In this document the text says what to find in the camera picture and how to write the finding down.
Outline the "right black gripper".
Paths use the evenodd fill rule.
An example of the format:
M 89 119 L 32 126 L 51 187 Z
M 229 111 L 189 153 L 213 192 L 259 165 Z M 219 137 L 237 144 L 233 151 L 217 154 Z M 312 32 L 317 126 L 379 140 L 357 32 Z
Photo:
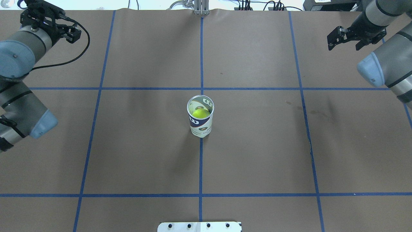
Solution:
M 358 41 L 355 49 L 359 51 L 369 44 L 377 44 L 386 35 L 385 26 L 375 25 L 366 18 L 356 18 L 349 28 L 338 26 L 328 34 L 328 50 L 331 51 L 338 44 Z

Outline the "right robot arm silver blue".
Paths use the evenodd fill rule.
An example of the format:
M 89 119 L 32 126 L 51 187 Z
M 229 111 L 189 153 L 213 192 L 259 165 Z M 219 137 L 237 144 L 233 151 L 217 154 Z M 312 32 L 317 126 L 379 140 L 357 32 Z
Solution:
M 387 27 L 401 15 L 411 17 L 410 0 L 373 0 L 349 28 L 338 26 L 327 36 L 328 50 L 356 41 L 356 50 L 377 44 L 387 35 Z M 411 108 L 412 25 L 407 24 L 357 64 L 359 74 L 372 86 L 385 85 L 397 99 Z

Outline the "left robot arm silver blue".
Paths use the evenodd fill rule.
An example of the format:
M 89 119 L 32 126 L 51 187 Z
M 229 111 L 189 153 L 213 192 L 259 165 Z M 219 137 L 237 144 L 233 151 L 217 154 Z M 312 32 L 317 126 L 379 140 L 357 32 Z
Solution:
M 44 29 L 23 26 L 1 41 L 0 148 L 5 152 L 28 136 L 39 138 L 58 120 L 23 82 L 34 65 L 52 48 Z

